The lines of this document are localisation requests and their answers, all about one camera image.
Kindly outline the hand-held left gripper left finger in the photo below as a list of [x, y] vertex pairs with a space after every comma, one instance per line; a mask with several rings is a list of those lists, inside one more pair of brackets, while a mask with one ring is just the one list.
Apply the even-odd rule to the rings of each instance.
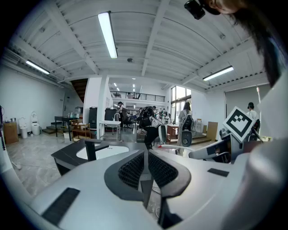
[[155, 230], [138, 189], [144, 152], [133, 150], [75, 167], [37, 195], [32, 209], [60, 230]]

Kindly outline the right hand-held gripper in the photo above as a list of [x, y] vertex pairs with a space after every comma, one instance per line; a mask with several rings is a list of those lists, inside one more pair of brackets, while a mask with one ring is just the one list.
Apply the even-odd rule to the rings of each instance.
[[223, 125], [224, 128], [220, 130], [221, 141], [192, 151], [188, 157], [204, 161], [230, 163], [244, 153], [244, 143], [263, 142], [258, 134], [260, 120], [252, 118], [238, 107], [234, 107], [224, 120]]

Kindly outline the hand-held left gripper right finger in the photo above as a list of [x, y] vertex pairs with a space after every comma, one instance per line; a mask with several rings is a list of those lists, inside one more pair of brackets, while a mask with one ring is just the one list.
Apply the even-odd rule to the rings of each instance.
[[184, 158], [150, 150], [148, 168], [161, 191], [158, 221], [150, 230], [238, 230], [248, 154], [234, 164]]

